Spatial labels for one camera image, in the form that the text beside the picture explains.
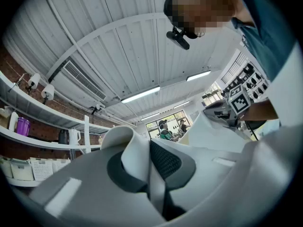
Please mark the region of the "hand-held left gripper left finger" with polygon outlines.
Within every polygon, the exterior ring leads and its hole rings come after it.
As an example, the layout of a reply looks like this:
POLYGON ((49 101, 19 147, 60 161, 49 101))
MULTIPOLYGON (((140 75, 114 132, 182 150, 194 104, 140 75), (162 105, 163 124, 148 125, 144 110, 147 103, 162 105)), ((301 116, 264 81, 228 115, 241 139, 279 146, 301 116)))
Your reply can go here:
POLYGON ((83 155, 42 181, 30 199, 73 227, 155 227, 166 222, 147 182, 129 175, 122 149, 83 155))

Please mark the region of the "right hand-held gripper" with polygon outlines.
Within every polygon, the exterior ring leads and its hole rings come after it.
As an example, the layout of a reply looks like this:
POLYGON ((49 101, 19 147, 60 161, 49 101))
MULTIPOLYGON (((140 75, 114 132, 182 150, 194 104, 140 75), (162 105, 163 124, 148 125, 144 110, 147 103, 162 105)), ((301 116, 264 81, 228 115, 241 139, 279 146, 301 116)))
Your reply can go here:
POLYGON ((204 109, 208 116, 228 116, 226 119, 230 127, 237 127, 238 119, 241 118, 251 106, 250 97, 242 84, 232 89, 227 87, 225 91, 225 102, 214 102, 204 109))

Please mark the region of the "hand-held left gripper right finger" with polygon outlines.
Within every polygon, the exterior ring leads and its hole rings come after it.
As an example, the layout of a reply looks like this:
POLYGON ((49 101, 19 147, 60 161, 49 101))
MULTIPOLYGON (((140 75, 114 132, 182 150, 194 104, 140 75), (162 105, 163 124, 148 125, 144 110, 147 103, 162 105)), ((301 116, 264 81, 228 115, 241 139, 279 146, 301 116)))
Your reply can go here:
POLYGON ((160 227, 254 227, 266 222, 296 175, 296 127, 282 127, 241 153, 154 139, 166 184, 160 227))

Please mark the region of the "white cloth with triangle pattern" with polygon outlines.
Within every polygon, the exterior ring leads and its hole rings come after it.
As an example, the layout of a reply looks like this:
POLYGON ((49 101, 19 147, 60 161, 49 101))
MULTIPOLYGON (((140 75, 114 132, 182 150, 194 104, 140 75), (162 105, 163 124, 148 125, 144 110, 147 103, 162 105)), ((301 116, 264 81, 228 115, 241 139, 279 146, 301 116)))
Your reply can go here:
POLYGON ((118 126, 105 136, 101 150, 123 147, 124 170, 147 182, 148 198, 163 216, 169 208, 188 211, 202 203, 226 179, 250 139, 222 119, 200 113, 177 142, 147 139, 118 126))

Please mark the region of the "person's right forearm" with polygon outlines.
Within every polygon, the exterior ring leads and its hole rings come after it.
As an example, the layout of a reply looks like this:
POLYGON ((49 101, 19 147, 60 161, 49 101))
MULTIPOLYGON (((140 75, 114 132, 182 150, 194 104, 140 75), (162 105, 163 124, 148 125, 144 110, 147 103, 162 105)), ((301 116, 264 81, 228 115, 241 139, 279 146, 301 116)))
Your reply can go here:
POLYGON ((278 119, 278 115, 269 100, 252 104, 240 118, 241 121, 267 121, 275 119, 278 119))

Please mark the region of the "ceiling tube light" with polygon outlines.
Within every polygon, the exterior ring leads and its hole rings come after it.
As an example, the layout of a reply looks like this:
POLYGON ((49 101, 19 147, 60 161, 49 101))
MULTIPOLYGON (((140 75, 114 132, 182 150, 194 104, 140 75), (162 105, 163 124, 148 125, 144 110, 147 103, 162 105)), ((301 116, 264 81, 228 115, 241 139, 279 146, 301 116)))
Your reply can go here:
POLYGON ((157 116, 157 115, 159 115, 159 114, 160 114, 160 113, 158 112, 158 113, 152 114, 152 115, 150 115, 150 116, 144 117, 144 118, 141 119, 141 121, 150 119, 150 118, 155 117, 155 116, 157 116))
POLYGON ((186 102, 184 102, 184 103, 181 103, 181 104, 179 104, 179 105, 177 105, 177 106, 174 106, 173 109, 176 109, 176 108, 179 108, 179 107, 181 107, 181 106, 187 105, 187 104, 190 103, 190 102, 191 102, 191 101, 186 101, 186 102))
POLYGON ((201 77, 204 77, 204 76, 207 76, 211 73, 211 70, 207 70, 207 71, 204 71, 204 72, 201 72, 201 73, 198 73, 198 74, 195 74, 195 75, 192 75, 192 76, 188 76, 186 78, 186 81, 192 81, 192 80, 195 80, 195 79, 198 79, 198 78, 201 78, 201 77))
POLYGON ((141 93, 135 94, 133 96, 124 98, 124 99, 121 100, 121 103, 126 104, 126 103, 132 102, 134 100, 137 100, 139 98, 142 98, 142 97, 145 97, 147 95, 150 95, 152 93, 156 93, 158 91, 160 91, 160 86, 156 86, 156 87, 153 87, 153 88, 151 88, 149 90, 145 90, 145 91, 143 91, 141 93))

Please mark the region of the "white pegboard with black devices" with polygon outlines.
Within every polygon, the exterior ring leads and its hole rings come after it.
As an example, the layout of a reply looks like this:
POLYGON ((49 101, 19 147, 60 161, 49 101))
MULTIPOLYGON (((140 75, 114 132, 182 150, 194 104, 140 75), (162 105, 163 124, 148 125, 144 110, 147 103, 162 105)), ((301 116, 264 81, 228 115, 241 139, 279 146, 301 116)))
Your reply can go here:
POLYGON ((247 63, 240 73, 223 89, 221 96, 227 98, 227 93, 238 85, 243 85, 252 102, 261 99, 268 88, 267 80, 251 63, 247 63))

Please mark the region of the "white electric kettle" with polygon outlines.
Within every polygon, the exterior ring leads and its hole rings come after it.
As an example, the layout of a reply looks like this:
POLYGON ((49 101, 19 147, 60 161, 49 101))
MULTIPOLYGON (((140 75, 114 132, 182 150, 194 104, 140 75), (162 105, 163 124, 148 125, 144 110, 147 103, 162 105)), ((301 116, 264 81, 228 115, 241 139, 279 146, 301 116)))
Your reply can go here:
POLYGON ((79 141, 81 140, 80 131, 76 129, 69 129, 69 144, 70 145, 79 145, 79 141))

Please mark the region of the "row of white storage baskets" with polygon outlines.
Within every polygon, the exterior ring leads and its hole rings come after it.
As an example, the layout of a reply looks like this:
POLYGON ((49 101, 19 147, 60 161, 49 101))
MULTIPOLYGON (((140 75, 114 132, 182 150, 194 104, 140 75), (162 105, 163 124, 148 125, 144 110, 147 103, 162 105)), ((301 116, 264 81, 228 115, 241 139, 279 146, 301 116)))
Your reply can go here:
POLYGON ((43 181, 71 162, 70 159, 44 159, 31 157, 27 160, 0 156, 0 168, 4 175, 21 181, 43 181))

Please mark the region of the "black jug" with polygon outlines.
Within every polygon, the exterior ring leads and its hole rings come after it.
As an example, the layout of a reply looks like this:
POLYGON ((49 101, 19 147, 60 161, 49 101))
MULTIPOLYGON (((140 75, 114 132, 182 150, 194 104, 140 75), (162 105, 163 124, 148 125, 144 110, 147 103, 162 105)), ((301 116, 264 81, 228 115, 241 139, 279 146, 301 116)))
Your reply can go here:
POLYGON ((69 135, 67 130, 60 130, 58 135, 59 144, 69 144, 69 135))

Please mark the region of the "glass window door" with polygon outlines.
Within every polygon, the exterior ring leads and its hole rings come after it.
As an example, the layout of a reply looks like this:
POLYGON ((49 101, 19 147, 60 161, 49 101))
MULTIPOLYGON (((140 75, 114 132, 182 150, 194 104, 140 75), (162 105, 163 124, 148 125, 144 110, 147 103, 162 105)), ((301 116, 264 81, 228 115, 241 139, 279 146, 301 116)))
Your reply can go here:
POLYGON ((187 126, 186 130, 188 130, 188 128, 191 126, 191 122, 188 120, 184 111, 181 110, 177 113, 171 114, 169 116, 166 116, 164 118, 146 124, 146 128, 150 138, 160 137, 160 131, 161 131, 159 127, 160 120, 163 120, 167 123, 168 131, 173 137, 176 137, 180 134, 182 135, 184 134, 184 132, 181 132, 181 121, 184 121, 183 124, 187 126))

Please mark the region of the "person's teal shirt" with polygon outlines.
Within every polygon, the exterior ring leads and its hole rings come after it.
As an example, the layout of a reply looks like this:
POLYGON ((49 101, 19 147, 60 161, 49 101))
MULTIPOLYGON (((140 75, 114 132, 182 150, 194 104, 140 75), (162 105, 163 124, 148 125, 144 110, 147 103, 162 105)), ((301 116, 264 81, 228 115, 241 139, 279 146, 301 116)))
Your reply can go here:
POLYGON ((242 40, 256 58, 267 78, 273 81, 283 68, 296 42, 288 22, 270 0, 242 0, 250 12, 254 26, 232 18, 242 40))

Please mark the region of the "purple plastic bucket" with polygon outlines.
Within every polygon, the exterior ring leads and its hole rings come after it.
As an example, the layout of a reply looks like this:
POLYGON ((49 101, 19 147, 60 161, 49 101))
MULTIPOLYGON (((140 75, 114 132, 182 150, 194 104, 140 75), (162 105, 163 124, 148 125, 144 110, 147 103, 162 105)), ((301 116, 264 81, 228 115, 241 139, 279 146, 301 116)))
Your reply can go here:
POLYGON ((23 135, 23 136, 28 136, 30 129, 30 121, 23 118, 19 117, 18 122, 17 122, 17 134, 23 135))

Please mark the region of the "white shelving unit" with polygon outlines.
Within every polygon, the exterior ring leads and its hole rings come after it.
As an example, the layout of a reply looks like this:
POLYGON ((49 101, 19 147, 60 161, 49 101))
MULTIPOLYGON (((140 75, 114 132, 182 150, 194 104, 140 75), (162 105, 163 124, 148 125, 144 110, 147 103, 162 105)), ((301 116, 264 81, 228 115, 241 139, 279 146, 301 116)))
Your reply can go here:
MULTIPOLYGON (((12 107, 17 112, 27 116, 28 118, 42 122, 44 124, 69 130, 80 130, 83 134, 98 135, 109 131, 109 128, 86 123, 82 120, 70 117, 61 112, 58 112, 39 101, 32 98, 30 95, 19 89, 14 83, 12 83, 1 71, 0 71, 0 100, 12 107)), ((11 130, 0 127, 0 134, 9 140, 13 140, 24 145, 51 149, 51 150, 64 150, 71 151, 76 150, 86 152, 89 149, 100 149, 101 145, 69 145, 60 144, 57 142, 47 142, 43 140, 37 140, 31 137, 26 137, 11 130)))

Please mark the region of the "white plastic jug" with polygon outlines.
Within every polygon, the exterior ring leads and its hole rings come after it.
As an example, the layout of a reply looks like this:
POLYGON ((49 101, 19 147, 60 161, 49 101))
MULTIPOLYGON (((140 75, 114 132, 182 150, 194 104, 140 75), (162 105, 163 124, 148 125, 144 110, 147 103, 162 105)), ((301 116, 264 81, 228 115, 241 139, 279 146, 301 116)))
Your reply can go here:
POLYGON ((16 112, 13 112, 10 116, 10 120, 9 120, 9 130, 10 131, 15 131, 16 128, 16 124, 18 122, 18 114, 16 112))

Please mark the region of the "white spot lamp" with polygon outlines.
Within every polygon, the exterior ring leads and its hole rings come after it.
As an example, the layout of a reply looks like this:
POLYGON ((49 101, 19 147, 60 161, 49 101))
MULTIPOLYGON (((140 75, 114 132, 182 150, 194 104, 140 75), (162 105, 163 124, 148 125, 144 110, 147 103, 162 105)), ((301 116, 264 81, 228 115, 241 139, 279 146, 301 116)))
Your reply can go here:
POLYGON ((44 99, 43 104, 45 105, 47 101, 51 101, 54 98, 54 86, 48 84, 43 91, 41 92, 41 96, 44 99))
POLYGON ((29 95, 31 90, 32 89, 36 89, 38 84, 39 84, 39 81, 40 81, 40 74, 39 73, 35 73, 33 76, 30 77, 28 83, 27 83, 27 87, 26 87, 26 90, 27 90, 27 94, 29 95))

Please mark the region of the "white ceiling air conditioner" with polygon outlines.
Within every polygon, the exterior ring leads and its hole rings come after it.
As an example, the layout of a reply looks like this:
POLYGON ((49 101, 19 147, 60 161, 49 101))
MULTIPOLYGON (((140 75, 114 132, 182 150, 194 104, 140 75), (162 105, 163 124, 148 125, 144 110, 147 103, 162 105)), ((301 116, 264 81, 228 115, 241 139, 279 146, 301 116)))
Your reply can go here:
POLYGON ((72 60, 65 60, 48 82, 65 97, 84 107, 102 103, 106 95, 72 60))

